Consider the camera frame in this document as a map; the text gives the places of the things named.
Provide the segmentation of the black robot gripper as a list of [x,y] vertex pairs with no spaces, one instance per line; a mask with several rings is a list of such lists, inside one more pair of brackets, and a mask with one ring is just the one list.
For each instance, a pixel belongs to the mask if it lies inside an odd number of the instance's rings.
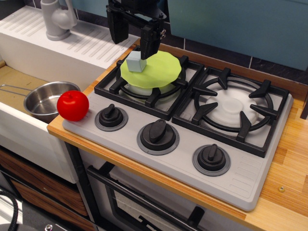
[[128,38],[129,25],[141,29],[141,59],[158,52],[160,40],[166,36],[164,21],[167,16],[157,0],[110,0],[106,5],[107,21],[115,44]]

